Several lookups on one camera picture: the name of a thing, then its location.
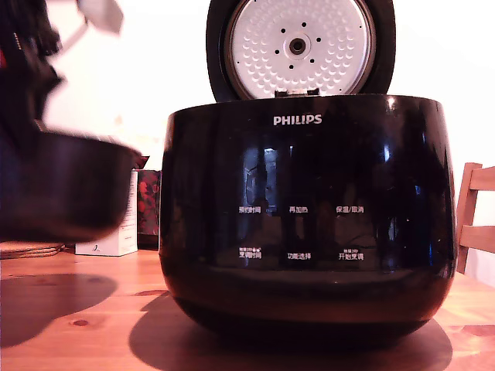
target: philips logo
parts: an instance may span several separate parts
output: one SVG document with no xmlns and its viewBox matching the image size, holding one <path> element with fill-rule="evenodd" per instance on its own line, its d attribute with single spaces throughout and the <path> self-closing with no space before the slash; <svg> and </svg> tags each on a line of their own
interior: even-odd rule
<svg viewBox="0 0 495 371">
<path fill-rule="evenodd" d="M 323 122 L 321 114 L 306 114 L 302 116 L 275 116 L 273 117 L 274 126 L 286 125 L 308 125 L 321 124 Z"/>
</svg>

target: black rice cooker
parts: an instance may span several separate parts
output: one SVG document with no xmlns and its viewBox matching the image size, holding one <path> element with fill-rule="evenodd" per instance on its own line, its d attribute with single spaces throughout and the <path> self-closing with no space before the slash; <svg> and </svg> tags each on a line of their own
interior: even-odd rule
<svg viewBox="0 0 495 371">
<path fill-rule="evenodd" d="M 388 0 L 213 0 L 216 104 L 174 113 L 159 255 L 201 325 L 246 339 L 389 342 L 456 270 L 440 103 L 387 95 Z"/>
</svg>

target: woven placemat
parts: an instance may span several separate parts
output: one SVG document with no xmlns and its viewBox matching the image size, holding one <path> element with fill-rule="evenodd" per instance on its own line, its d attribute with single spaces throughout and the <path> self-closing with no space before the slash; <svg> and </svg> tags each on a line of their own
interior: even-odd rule
<svg viewBox="0 0 495 371">
<path fill-rule="evenodd" d="M 27 257 L 51 257 L 63 248 L 62 243 L 0 243 L 0 260 Z"/>
</svg>

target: box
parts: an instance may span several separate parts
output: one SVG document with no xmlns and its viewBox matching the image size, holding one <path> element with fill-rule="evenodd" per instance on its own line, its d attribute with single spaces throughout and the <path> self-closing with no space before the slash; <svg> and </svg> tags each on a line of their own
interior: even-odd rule
<svg viewBox="0 0 495 371">
<path fill-rule="evenodd" d="M 131 174 L 128 209 L 124 222 L 115 232 L 102 240 L 90 243 L 77 243 L 76 255 L 98 255 L 102 257 L 121 257 L 138 250 L 138 173 Z"/>
<path fill-rule="evenodd" d="M 138 247 L 158 249 L 162 173 L 138 171 Z"/>
</svg>

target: white wall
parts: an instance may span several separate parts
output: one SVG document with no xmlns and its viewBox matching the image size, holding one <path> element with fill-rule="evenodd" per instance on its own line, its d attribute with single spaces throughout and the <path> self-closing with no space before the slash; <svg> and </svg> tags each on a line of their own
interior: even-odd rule
<svg viewBox="0 0 495 371">
<path fill-rule="evenodd" d="M 52 127 L 116 134 L 150 154 L 150 168 L 159 168 L 168 115 L 213 102 L 204 46 L 209 0 L 119 3 L 125 14 L 120 38 L 91 29 L 55 61 L 69 83 L 52 96 L 46 120 Z M 495 165 L 494 5 L 394 3 L 398 49 L 390 93 L 443 103 L 458 194 L 465 162 Z M 70 1 L 49 0 L 49 10 L 63 40 L 81 22 Z M 480 194 L 475 223 L 495 223 L 494 206 L 495 196 Z M 495 256 L 469 253 L 468 274 L 495 286 L 492 267 Z"/>
</svg>

